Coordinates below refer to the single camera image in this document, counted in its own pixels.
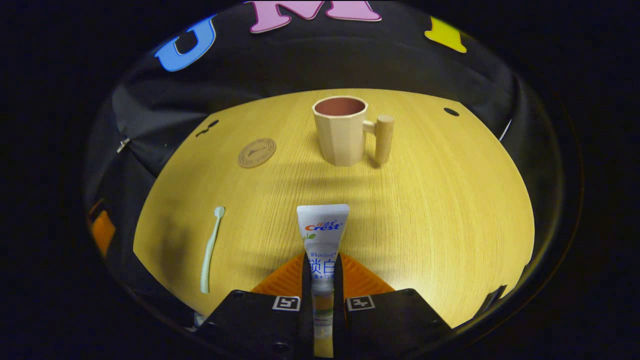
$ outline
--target black background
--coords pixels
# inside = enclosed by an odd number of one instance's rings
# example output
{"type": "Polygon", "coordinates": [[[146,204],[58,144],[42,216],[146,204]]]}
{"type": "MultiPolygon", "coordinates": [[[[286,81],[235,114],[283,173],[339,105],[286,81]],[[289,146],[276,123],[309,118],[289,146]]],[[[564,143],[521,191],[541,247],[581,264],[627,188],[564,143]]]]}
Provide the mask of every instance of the black background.
{"type": "MultiPolygon", "coordinates": [[[[459,355],[631,358],[637,251],[637,62],[631,1],[422,4],[505,59],[524,61],[566,105],[585,162],[573,247],[521,312],[459,355]]],[[[214,1],[3,3],[2,241],[8,358],[203,357],[137,305],[89,241],[80,202],[85,139],[118,78],[149,49],[215,13],[214,1]]]]}

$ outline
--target foam letter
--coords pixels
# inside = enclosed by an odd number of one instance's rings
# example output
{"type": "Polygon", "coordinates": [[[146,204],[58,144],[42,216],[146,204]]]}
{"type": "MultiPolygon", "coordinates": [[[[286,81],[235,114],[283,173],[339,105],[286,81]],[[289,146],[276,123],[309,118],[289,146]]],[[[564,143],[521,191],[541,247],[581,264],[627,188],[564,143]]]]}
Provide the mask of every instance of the foam letter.
{"type": "Polygon", "coordinates": [[[446,47],[450,47],[455,51],[459,51],[461,53],[467,52],[467,48],[461,43],[460,32],[458,29],[446,22],[434,18],[433,16],[431,17],[431,31],[425,31],[424,36],[446,47]]]}
{"type": "Polygon", "coordinates": [[[215,15],[200,21],[198,24],[191,26],[188,31],[193,31],[198,43],[193,49],[184,54],[178,52],[175,42],[179,37],[169,41],[156,52],[156,58],[160,60],[160,64],[167,71],[178,71],[191,65],[194,61],[204,55],[213,45],[216,39],[216,30],[213,28],[211,19],[215,15]]]}
{"type": "Polygon", "coordinates": [[[368,1],[332,1],[331,8],[325,14],[341,20],[382,20],[382,16],[371,9],[368,1]]]}
{"type": "MultiPolygon", "coordinates": [[[[279,6],[305,20],[312,20],[320,11],[324,1],[247,1],[253,3],[256,23],[250,29],[252,33],[281,28],[291,22],[291,17],[282,15],[279,6]]],[[[332,1],[332,6],[325,13],[334,19],[379,21],[380,15],[371,10],[367,1],[332,1]]]]}

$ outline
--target mug handle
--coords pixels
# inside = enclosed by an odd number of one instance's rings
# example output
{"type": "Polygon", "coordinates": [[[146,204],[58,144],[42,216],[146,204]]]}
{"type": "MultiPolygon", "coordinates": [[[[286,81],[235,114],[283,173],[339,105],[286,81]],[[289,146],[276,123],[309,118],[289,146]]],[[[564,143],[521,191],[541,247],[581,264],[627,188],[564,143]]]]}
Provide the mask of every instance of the mug handle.
{"type": "Polygon", "coordinates": [[[394,134],[394,118],[390,115],[378,115],[378,121],[365,120],[364,131],[376,135],[376,162],[380,165],[389,160],[391,138],[394,134]]]}

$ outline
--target toothbrush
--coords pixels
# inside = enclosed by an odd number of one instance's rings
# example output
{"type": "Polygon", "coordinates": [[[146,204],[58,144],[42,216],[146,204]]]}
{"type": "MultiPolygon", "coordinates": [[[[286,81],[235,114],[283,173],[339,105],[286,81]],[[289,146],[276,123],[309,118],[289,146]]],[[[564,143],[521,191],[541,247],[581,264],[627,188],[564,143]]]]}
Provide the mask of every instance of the toothbrush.
{"type": "Polygon", "coordinates": [[[213,245],[216,243],[220,219],[224,214],[225,208],[222,206],[218,206],[213,212],[213,215],[216,215],[218,219],[216,220],[216,226],[213,228],[209,242],[207,242],[207,250],[205,250],[204,261],[202,263],[202,273],[200,274],[200,291],[204,294],[209,293],[209,266],[211,265],[211,255],[213,254],[213,245]]]}

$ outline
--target table surface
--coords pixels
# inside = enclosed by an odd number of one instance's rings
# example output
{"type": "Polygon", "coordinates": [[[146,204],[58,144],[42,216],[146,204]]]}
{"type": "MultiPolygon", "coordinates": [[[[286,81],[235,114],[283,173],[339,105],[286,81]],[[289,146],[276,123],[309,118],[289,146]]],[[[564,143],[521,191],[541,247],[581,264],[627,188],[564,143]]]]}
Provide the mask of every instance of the table surface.
{"type": "Polygon", "coordinates": [[[314,204],[349,204],[340,251],[397,290],[415,288],[451,327],[472,318],[500,285],[505,294],[513,289],[531,259],[531,202],[498,139],[458,102],[378,89],[279,95],[207,117],[154,183],[134,253],[164,287],[208,315],[231,290],[251,290],[304,251],[296,206],[314,204]],[[395,118],[388,163],[375,164],[372,135],[352,167],[322,158],[311,106],[333,95],[367,101],[371,121],[395,118]],[[258,138],[274,139],[276,152],[241,168],[238,154],[258,138]],[[217,206],[226,211],[203,294],[217,206]]]}

